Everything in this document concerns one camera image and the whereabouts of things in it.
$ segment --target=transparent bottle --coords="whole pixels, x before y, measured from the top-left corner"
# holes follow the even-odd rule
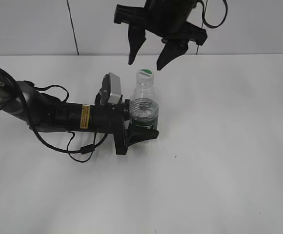
[[[157,129],[159,105],[153,87],[153,72],[141,69],[136,74],[136,88],[130,99],[130,123],[147,129]]]

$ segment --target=black cable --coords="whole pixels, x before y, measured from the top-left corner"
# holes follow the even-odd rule
[[[68,5],[68,11],[69,11],[69,16],[70,16],[70,21],[71,21],[71,27],[72,27],[72,32],[73,32],[73,38],[74,38],[75,47],[76,47],[76,49],[77,49],[77,54],[80,55],[80,54],[79,54],[78,43],[77,43],[77,37],[75,36],[74,25],[73,25],[73,21],[72,21],[72,15],[71,15],[71,9],[70,9],[69,0],[67,0],[67,5]]]
[[[206,7],[204,5],[203,0],[198,0],[198,2],[202,5],[202,21],[203,23],[208,27],[208,28],[218,28],[220,27],[226,20],[227,17],[227,13],[228,13],[228,4],[227,4],[227,0],[223,0],[224,6],[225,6],[225,15],[223,20],[221,21],[221,23],[219,25],[211,25],[209,24],[206,20],[205,20],[205,11],[206,11]]]
[[[208,0],[205,1],[205,12],[206,12],[206,9],[208,7]],[[201,23],[201,28],[203,28],[204,26],[204,23],[203,23],[203,20],[202,20],[202,23]],[[198,55],[198,52],[199,52],[199,45],[197,46],[197,50],[196,50],[196,55]]]
[[[45,145],[46,147],[52,149],[52,150],[55,150],[55,151],[58,151],[58,152],[61,152],[61,153],[65,153],[65,154],[86,154],[86,153],[89,153],[90,151],[88,150],[91,150],[90,147],[83,147],[83,150],[64,150],[64,149],[60,149],[60,148],[57,148],[55,146],[52,146],[50,144],[48,144],[39,134],[39,132],[37,131],[36,127],[35,127],[35,124],[31,118],[31,113],[30,113],[30,110],[28,108],[28,105],[26,103],[26,100],[23,96],[23,92],[21,90],[21,88],[19,87],[18,83],[11,77],[11,75],[9,75],[6,71],[0,69],[5,75],[6,77],[8,78],[8,80],[14,85],[17,93],[18,93],[18,96],[19,96],[19,99],[23,105],[23,110],[24,112],[26,113],[27,115],[27,118],[28,118],[28,122],[29,122],[29,125],[32,129],[32,131],[34,132],[35,136],[37,137],[37,139],[43,144]]]
[[[53,88],[53,87],[61,88],[61,89],[63,89],[63,90],[67,93],[67,96],[65,97],[65,99],[64,99],[63,101],[61,101],[61,102],[67,102],[68,99],[69,99],[69,91],[68,91],[67,89],[65,89],[64,87],[60,86],[60,85],[53,84],[53,85],[49,85],[49,86],[47,86],[47,87],[45,87],[45,88],[39,88],[39,87],[34,87],[34,88],[35,88],[37,91],[42,91],[42,92],[44,92],[44,91],[47,91],[47,90],[49,90],[50,88]]]
[[[72,141],[72,140],[74,139],[74,137],[75,137],[75,132],[68,131],[68,133],[71,133],[71,134],[72,134],[72,137],[70,138],[69,143],[68,143],[68,145],[67,145],[67,150],[69,151],[69,145],[70,145],[71,141]],[[97,136],[97,131],[96,131],[95,134],[94,134],[94,140],[93,140],[93,144],[92,144],[92,145],[95,145],[96,136]],[[71,154],[69,154],[69,153],[68,153],[68,154],[69,154],[70,158],[72,158],[74,161],[79,162],[79,163],[85,163],[85,162],[88,162],[88,161],[91,159],[91,157],[92,157],[92,155],[93,155],[93,152],[94,152],[94,151],[91,152],[91,155],[90,155],[86,160],[78,160],[78,159],[72,157]]]

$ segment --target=yellow warning label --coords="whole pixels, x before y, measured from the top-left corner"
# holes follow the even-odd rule
[[[89,106],[83,105],[80,128],[88,129],[88,123],[89,123]]]

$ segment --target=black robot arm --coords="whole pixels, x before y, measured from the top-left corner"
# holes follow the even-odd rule
[[[161,70],[173,59],[184,55],[188,50],[188,42],[194,41],[203,45],[207,39],[205,29],[189,22],[187,18],[197,2],[202,4],[202,20],[209,28],[221,26],[227,16],[227,1],[225,16],[219,25],[211,25],[205,20],[205,5],[203,0],[147,0],[144,7],[129,7],[117,5],[114,23],[127,23],[128,40],[130,44],[129,64],[133,64],[136,54],[146,41],[148,30],[162,38],[165,47],[157,61],[157,69]]]
[[[113,134],[118,155],[125,155],[132,144],[158,137],[159,132],[156,130],[134,125],[125,129],[124,122],[129,120],[129,100],[122,101],[120,78],[112,73],[103,78],[95,105],[68,103],[67,98],[60,101],[57,97],[39,92],[46,89],[37,88],[30,81],[15,81],[0,69],[0,110],[25,121],[37,138],[53,150],[87,154],[101,143],[98,146],[92,144],[77,151],[69,151],[48,144],[39,132],[104,133],[103,139],[108,134]]]

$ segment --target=white tabletop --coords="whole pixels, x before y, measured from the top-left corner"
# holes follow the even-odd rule
[[[0,66],[93,104],[105,74],[129,98],[156,59],[1,56]],[[184,56],[155,86],[159,138],[117,156],[109,136],[86,164],[2,112],[0,234],[283,234],[283,55]],[[43,137],[65,148],[71,135]],[[70,148],[91,140],[79,133]]]

